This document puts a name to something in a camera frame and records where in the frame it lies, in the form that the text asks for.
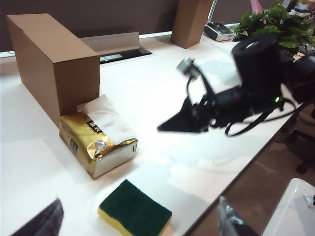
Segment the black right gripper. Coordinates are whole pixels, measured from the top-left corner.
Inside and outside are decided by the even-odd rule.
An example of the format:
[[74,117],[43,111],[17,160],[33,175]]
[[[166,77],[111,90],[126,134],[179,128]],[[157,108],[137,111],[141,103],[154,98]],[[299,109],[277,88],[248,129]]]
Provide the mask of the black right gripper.
[[252,115],[251,105],[241,87],[203,95],[198,104],[185,98],[180,111],[157,127],[167,132],[207,132],[209,126],[226,127],[229,123],[242,122]]

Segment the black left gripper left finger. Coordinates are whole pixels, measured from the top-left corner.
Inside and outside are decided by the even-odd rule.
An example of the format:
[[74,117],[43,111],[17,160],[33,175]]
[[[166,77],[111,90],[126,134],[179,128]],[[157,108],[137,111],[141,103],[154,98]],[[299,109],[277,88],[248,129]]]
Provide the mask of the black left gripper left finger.
[[13,236],[58,236],[64,217],[59,198],[19,228]]

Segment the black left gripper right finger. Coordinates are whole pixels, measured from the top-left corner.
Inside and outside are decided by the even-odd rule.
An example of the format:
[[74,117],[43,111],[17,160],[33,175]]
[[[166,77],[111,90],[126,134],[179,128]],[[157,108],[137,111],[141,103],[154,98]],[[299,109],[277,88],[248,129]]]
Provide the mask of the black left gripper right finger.
[[256,232],[245,222],[224,196],[219,198],[218,219],[221,236],[256,235]]

